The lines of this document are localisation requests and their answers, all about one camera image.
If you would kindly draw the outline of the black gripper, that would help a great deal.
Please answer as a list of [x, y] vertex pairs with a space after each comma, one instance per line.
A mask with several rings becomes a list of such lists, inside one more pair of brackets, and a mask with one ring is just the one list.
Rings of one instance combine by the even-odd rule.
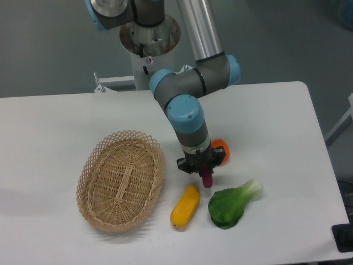
[[223, 147], [212, 148], [209, 146], [203, 152], [196, 150], [195, 154], [185, 153], [184, 158], [177, 160], [177, 166], [188, 174], [197, 173], [202, 177], [206, 172], [213, 174], [213, 169], [222, 164], [225, 158]]

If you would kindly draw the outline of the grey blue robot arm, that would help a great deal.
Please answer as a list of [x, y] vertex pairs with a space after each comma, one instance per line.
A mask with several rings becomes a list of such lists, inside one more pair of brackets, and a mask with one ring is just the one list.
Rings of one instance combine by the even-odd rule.
[[124, 48], [137, 57], [135, 84], [149, 89], [172, 125], [184, 157], [178, 168], [212, 177], [225, 159], [224, 147], [211, 145], [199, 102], [203, 96], [236, 84], [240, 67], [221, 45], [211, 3], [179, 1], [196, 66], [174, 72], [165, 67], [166, 56], [180, 40], [178, 23], [165, 13], [163, 1], [86, 1], [87, 10], [99, 30], [119, 28]]

